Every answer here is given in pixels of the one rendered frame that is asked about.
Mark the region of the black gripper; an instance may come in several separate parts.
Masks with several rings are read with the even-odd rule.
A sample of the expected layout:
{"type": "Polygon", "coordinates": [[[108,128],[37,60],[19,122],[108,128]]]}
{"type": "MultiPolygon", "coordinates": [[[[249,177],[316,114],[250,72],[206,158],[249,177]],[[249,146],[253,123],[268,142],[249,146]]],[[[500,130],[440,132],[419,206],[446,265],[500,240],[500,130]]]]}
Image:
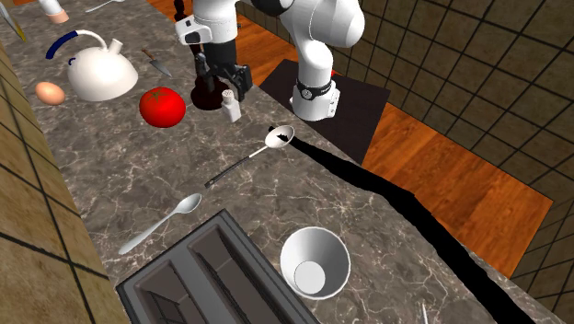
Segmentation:
{"type": "Polygon", "coordinates": [[[237,100],[243,101],[253,83],[250,67],[247,64],[236,64],[235,39],[223,43],[204,43],[203,53],[199,52],[194,55],[196,87],[201,87],[203,90],[211,89],[207,63],[216,73],[224,73],[224,78],[229,80],[237,90],[237,100]]]}

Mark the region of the dark red pepper mill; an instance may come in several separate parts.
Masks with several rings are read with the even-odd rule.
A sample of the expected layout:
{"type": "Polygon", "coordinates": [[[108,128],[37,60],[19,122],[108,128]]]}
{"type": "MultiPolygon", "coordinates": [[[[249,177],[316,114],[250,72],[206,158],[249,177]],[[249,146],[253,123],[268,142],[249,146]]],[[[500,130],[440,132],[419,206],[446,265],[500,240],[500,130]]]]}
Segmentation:
{"type": "MultiPolygon", "coordinates": [[[[183,40],[184,44],[189,43],[189,48],[191,49],[193,55],[202,52],[199,40],[201,36],[196,32],[196,24],[193,22],[193,17],[189,17],[185,14],[185,5],[183,0],[174,0],[174,8],[176,9],[176,14],[174,19],[182,31],[184,31],[183,40]]],[[[206,63],[207,72],[209,76],[209,82],[211,89],[203,90],[201,87],[195,87],[190,93],[191,101],[193,105],[199,110],[218,110],[222,107],[222,92],[229,89],[229,86],[221,82],[211,71],[208,70],[208,64],[206,63]]]]}

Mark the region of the white salt shaker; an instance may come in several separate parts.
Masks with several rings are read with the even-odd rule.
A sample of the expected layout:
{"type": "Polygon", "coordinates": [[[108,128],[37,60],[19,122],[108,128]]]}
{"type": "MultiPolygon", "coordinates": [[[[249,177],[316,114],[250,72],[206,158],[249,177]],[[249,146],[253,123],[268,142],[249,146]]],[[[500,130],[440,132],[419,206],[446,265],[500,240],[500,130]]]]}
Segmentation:
{"type": "Polygon", "coordinates": [[[236,122],[241,117],[239,101],[231,89],[222,92],[222,110],[227,114],[230,122],[236,122]]]}

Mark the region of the red tomato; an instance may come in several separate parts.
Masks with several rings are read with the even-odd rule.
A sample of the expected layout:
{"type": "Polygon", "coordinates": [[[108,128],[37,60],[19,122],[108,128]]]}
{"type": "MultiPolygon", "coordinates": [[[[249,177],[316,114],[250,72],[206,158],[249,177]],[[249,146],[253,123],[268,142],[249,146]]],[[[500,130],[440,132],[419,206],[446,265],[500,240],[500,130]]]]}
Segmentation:
{"type": "Polygon", "coordinates": [[[186,104],[171,88],[155,87],[141,96],[139,111],[148,124],[156,128],[170,128],[183,119],[186,104]]]}

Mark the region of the white spoon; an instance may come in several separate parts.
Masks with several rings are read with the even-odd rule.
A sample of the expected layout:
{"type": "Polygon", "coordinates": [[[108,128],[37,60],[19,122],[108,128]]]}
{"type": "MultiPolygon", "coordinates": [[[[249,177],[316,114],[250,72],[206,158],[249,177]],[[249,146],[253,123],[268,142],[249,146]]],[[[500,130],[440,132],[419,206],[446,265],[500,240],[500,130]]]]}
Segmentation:
{"type": "Polygon", "coordinates": [[[178,205],[166,216],[164,216],[161,220],[156,222],[154,225],[150,226],[142,233],[138,234],[137,236],[131,238],[127,241],[120,249],[119,254],[124,255],[134,249],[137,245],[139,245],[143,240],[145,240],[149,235],[151,235],[158,227],[160,227],[164,222],[166,222],[170,217],[175,214],[189,214],[193,212],[197,206],[201,203],[201,194],[194,193],[190,196],[186,197],[185,199],[181,200],[178,205]]]}

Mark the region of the silver spoon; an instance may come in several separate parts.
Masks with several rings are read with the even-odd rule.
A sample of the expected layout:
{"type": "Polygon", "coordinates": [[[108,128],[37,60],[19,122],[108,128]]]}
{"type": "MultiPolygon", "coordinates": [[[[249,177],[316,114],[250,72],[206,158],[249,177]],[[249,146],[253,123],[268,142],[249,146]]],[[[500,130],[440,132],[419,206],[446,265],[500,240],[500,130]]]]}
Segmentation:
{"type": "Polygon", "coordinates": [[[98,5],[98,6],[94,6],[94,7],[91,7],[91,8],[89,8],[89,9],[85,10],[85,13],[91,13],[91,12],[94,12],[94,11],[96,11],[96,10],[99,10],[100,8],[102,8],[102,7],[106,6],[106,5],[109,5],[109,4],[112,4],[112,3],[123,3],[124,1],[126,1],[126,0],[107,0],[107,1],[106,1],[105,3],[103,3],[103,4],[100,4],[100,5],[98,5]]]}

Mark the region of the dark robot stand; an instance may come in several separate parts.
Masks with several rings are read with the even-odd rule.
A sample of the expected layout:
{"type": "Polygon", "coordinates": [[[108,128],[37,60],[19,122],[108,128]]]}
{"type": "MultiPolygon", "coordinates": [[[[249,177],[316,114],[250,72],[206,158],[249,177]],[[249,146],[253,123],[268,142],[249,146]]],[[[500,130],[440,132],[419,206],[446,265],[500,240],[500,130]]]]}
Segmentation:
{"type": "MultiPolygon", "coordinates": [[[[293,94],[297,72],[297,63],[284,59],[261,83],[260,88],[285,109],[292,110],[289,98],[293,94]]],[[[390,91],[342,75],[335,75],[333,80],[340,91],[335,116],[307,124],[352,160],[361,164],[390,91]]]]}

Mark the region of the brown egg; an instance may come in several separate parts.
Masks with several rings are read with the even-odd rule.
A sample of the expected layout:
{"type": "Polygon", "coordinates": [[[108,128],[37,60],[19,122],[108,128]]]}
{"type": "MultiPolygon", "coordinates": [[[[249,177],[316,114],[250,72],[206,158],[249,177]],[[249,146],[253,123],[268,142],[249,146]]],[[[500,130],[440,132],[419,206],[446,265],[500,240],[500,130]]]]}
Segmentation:
{"type": "Polygon", "coordinates": [[[63,90],[50,82],[39,82],[35,86],[35,93],[37,98],[47,105],[58,106],[65,101],[63,90]]]}

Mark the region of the white bottle with pink base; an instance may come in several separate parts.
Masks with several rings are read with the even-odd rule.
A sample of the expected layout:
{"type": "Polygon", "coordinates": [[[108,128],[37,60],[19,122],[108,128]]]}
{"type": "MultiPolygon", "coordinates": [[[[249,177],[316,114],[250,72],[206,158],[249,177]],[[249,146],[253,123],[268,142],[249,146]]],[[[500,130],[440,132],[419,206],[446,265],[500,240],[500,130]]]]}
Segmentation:
{"type": "Polygon", "coordinates": [[[41,9],[54,24],[62,24],[66,22],[69,17],[65,10],[61,7],[58,0],[37,0],[41,9]]]}

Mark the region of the white bowl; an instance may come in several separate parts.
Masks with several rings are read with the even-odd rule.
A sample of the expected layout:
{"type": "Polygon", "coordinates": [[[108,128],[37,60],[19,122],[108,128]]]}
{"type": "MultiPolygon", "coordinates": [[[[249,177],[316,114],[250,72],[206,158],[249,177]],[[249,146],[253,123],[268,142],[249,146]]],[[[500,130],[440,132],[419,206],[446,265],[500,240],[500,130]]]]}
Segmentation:
{"type": "Polygon", "coordinates": [[[281,274],[296,294],[325,300],[338,294],[350,277],[350,254],[333,232],[308,226],[293,232],[280,254],[281,274]]]}

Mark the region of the dark grey toaster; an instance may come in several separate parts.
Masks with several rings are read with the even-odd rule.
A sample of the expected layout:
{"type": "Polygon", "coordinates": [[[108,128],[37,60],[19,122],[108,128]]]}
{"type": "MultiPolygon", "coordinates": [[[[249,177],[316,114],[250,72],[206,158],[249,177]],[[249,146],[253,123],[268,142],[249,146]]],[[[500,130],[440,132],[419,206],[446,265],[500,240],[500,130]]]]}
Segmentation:
{"type": "Polygon", "coordinates": [[[116,290],[132,324],[320,324],[226,210],[116,290]]]}

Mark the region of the brown-handled kitchen knife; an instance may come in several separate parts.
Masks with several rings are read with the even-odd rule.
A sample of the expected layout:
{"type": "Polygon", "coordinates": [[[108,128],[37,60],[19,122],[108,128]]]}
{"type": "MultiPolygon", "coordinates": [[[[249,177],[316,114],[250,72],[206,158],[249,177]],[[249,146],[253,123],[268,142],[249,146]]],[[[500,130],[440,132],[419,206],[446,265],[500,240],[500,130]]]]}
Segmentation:
{"type": "Polygon", "coordinates": [[[159,62],[149,51],[147,51],[145,48],[142,48],[141,52],[143,52],[150,59],[149,64],[151,64],[154,68],[156,68],[164,75],[167,75],[169,77],[172,76],[172,74],[166,68],[166,66],[163,65],[161,62],[159,62]]]}

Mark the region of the black-handled silver ladle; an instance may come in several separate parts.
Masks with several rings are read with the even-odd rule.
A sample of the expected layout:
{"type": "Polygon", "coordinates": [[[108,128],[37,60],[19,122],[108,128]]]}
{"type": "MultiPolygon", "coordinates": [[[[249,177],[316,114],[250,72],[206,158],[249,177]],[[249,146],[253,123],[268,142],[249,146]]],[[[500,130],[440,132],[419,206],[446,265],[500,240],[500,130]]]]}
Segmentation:
{"type": "Polygon", "coordinates": [[[263,152],[267,148],[279,149],[285,147],[294,138],[295,130],[291,125],[282,125],[272,129],[265,137],[264,146],[255,151],[254,153],[243,157],[239,161],[235,162],[233,165],[221,171],[219,174],[208,180],[204,187],[209,189],[214,183],[224,177],[226,174],[239,167],[243,163],[247,162],[252,157],[263,152]]]}

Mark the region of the yellow-handled knife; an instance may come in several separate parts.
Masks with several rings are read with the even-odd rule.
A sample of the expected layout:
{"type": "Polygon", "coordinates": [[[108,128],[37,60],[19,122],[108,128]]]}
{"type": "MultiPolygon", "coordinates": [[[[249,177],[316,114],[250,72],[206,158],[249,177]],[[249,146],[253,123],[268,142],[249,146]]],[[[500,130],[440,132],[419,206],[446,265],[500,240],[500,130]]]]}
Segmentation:
{"type": "Polygon", "coordinates": [[[11,27],[13,31],[22,39],[24,42],[27,41],[27,38],[22,30],[22,28],[18,25],[18,23],[13,19],[13,17],[8,12],[6,6],[0,1],[0,16],[6,21],[6,23],[11,27]]]}

